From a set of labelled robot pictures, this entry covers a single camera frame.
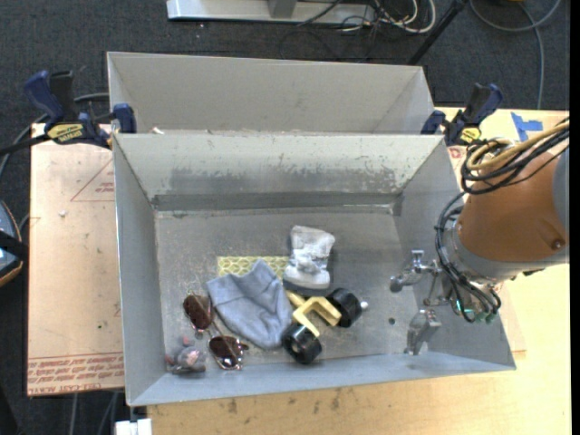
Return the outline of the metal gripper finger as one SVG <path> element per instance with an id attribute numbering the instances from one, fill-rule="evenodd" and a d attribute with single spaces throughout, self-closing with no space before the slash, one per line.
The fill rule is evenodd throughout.
<path id="1" fill-rule="evenodd" d="M 433 309 L 421 309 L 410 321 L 405 353 L 418 355 L 421 347 L 441 328 L 441 321 Z"/>
<path id="2" fill-rule="evenodd" d="M 424 251 L 422 249 L 411 250 L 411 261 L 405 266 L 398 275 L 390 279 L 390 290 L 392 293 L 399 293 L 404 286 L 412 286 L 419 283 L 427 274 L 436 277 L 441 269 L 436 260 L 429 264 L 424 264 L 422 258 Z"/>

